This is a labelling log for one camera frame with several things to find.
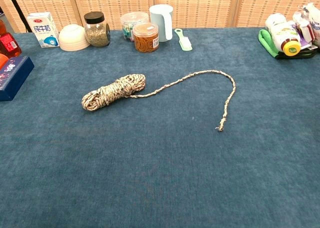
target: jar lid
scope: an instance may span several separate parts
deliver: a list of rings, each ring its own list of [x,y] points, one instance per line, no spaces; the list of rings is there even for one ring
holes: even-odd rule
[[[90,12],[84,15],[84,20],[87,24],[98,24],[105,20],[102,12]]]
[[[298,41],[289,41],[283,46],[283,52],[287,56],[294,56],[300,52],[301,44]]]
[[[132,30],[136,36],[150,37],[158,33],[158,25],[152,23],[136,24]]]
[[[145,12],[131,12],[122,15],[120,20],[122,23],[137,23],[141,21],[148,22],[149,15]]]

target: light blue mug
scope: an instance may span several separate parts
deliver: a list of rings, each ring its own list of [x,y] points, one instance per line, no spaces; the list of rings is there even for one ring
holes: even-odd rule
[[[151,23],[157,24],[159,28],[159,42],[172,39],[173,10],[173,7],[167,4],[158,4],[149,8]]]

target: orange object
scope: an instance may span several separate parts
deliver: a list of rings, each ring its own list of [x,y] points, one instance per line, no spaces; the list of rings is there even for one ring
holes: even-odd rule
[[[19,56],[21,52],[15,38],[7,32],[5,24],[0,20],[0,53],[12,58]]]
[[[6,55],[0,54],[0,69],[2,69],[8,60],[9,59]]]

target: black cable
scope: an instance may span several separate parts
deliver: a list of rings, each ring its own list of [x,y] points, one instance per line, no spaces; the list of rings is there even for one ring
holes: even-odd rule
[[[25,16],[24,16],[24,14],[23,14],[23,12],[22,12],[19,4],[17,3],[17,0],[11,0],[11,1],[12,1],[13,5],[14,5],[16,11],[17,11],[18,14],[19,14],[19,16],[20,16],[20,18],[21,18],[21,21],[23,22],[23,24],[24,24],[24,26],[25,26],[25,29],[26,29],[29,33],[32,33],[32,30],[31,30],[31,28],[30,28],[30,26],[29,26],[29,24],[28,24],[28,22],[27,22],[27,20],[26,20],[26,18],[25,18]]]

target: woven panel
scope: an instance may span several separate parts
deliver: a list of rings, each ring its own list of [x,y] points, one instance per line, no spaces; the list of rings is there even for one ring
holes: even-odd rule
[[[100,11],[104,13],[112,30],[121,29],[121,15],[133,11],[149,13],[149,7],[153,5],[153,0],[76,0],[76,2],[83,23],[86,13]]]
[[[16,33],[24,33],[26,32],[26,28],[21,21],[18,12],[15,9],[14,4],[11,0],[0,0],[0,7],[2,8],[6,18],[11,24],[12,29]]]
[[[65,25],[78,24],[71,0],[16,0],[27,17],[30,13],[51,12],[56,27],[60,31]],[[16,21],[19,31],[25,32],[25,27],[20,20],[15,8],[10,13]]]
[[[173,6],[173,26],[179,28],[226,27],[232,0],[156,0]]]
[[[320,0],[310,0],[320,8]],[[236,14],[237,27],[263,27],[270,14],[282,13],[288,20],[292,19],[299,7],[309,0],[242,0],[239,13]]]

